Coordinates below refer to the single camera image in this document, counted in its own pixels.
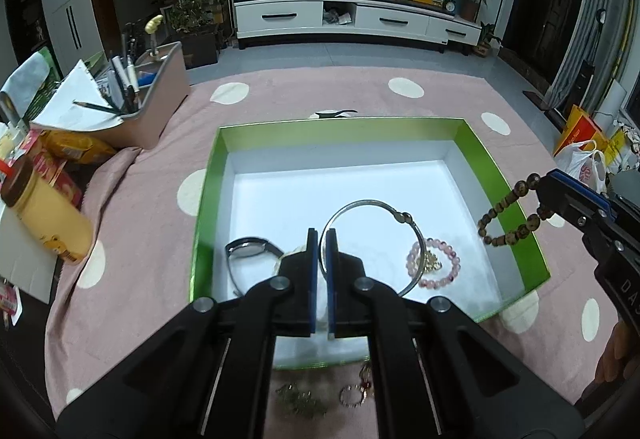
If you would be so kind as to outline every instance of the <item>tv stand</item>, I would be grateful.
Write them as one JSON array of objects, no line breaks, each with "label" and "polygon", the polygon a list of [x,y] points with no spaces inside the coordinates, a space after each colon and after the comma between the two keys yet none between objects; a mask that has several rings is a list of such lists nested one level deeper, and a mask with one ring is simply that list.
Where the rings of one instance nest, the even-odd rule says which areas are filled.
[{"label": "tv stand", "polygon": [[[335,6],[352,22],[327,24]],[[478,44],[480,27],[440,8],[410,0],[234,0],[238,42],[356,41],[416,45],[444,52],[449,41]]]}]

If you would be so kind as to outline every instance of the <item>pink bead bracelet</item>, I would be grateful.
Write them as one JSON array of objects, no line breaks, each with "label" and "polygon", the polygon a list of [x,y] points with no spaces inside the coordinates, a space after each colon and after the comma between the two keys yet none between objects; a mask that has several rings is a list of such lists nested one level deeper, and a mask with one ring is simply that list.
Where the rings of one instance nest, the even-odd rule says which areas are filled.
[{"label": "pink bead bracelet", "polygon": [[[446,277],[441,278],[439,280],[426,280],[424,278],[421,278],[420,281],[418,282],[418,285],[425,289],[440,289],[441,287],[445,287],[450,283],[452,283],[458,276],[458,273],[460,273],[460,257],[453,250],[453,247],[451,247],[445,241],[440,241],[439,239],[427,239],[426,244],[427,244],[427,247],[434,247],[435,249],[439,249],[445,255],[447,255],[447,258],[451,261],[452,268],[451,268],[451,272]],[[412,246],[411,251],[409,252],[409,255],[406,257],[406,269],[407,269],[407,273],[409,273],[409,276],[413,277],[417,274],[419,257],[420,257],[420,245],[416,242]],[[440,268],[432,267],[430,270],[428,270],[428,273],[432,273],[436,269],[440,269]]]}]

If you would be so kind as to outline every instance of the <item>brown cup lid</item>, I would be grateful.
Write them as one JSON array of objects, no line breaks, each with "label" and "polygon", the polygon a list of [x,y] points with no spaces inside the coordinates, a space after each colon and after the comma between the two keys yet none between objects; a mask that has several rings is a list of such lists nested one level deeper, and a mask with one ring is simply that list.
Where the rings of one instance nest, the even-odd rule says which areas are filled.
[{"label": "brown cup lid", "polygon": [[27,155],[22,155],[12,165],[11,170],[11,177],[7,177],[0,188],[0,197],[9,208],[13,208],[24,193],[33,174],[33,162]]}]

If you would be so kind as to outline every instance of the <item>silver bolt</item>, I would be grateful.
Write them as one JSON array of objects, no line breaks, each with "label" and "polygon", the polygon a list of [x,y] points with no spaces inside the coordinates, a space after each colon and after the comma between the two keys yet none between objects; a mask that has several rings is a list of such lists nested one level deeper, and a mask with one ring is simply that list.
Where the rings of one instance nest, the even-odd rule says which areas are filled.
[{"label": "silver bolt", "polygon": [[373,289],[373,280],[367,276],[361,276],[356,278],[353,285],[358,291],[371,291]]},{"label": "silver bolt", "polygon": [[433,310],[438,313],[446,313],[451,308],[451,302],[442,296],[434,296],[430,304]]},{"label": "silver bolt", "polygon": [[284,291],[290,284],[291,282],[286,276],[274,276],[269,282],[269,285],[276,291]]},{"label": "silver bolt", "polygon": [[213,300],[206,296],[193,301],[193,308],[198,313],[208,313],[210,310],[212,310],[213,305]]}]

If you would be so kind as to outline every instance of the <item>grey tile floor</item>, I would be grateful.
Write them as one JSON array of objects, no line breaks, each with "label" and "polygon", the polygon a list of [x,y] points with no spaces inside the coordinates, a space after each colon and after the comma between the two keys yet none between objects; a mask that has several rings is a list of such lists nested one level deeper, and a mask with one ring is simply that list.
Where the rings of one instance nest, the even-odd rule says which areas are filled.
[{"label": "grey tile floor", "polygon": [[452,72],[484,78],[515,110],[551,152],[559,132],[522,91],[532,85],[495,56],[478,58],[455,51],[437,51],[374,44],[282,44],[228,48],[216,65],[188,71],[191,84],[217,80],[254,70],[295,67],[397,67]]}]

